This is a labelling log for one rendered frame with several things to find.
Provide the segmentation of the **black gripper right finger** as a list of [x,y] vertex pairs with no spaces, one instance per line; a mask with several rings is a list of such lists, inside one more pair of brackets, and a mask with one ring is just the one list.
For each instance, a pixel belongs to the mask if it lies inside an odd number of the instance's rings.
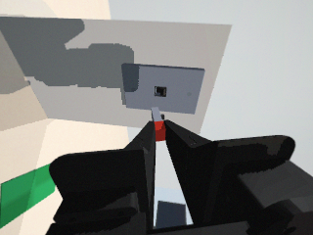
[[286,135],[211,141],[165,119],[165,142],[193,223],[211,220],[223,167],[229,163],[287,158],[294,139]]

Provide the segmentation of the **green square marker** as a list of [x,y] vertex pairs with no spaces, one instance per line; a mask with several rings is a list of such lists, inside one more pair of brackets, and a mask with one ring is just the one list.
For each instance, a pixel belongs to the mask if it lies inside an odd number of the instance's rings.
[[1,183],[0,229],[55,192],[47,164]]

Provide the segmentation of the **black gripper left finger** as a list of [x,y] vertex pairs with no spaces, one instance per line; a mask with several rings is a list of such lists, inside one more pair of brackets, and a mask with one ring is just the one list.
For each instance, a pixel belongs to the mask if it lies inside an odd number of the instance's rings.
[[140,212],[154,229],[156,126],[149,121],[123,149],[64,154],[53,160],[49,173],[62,198],[67,192],[117,187],[137,188]]

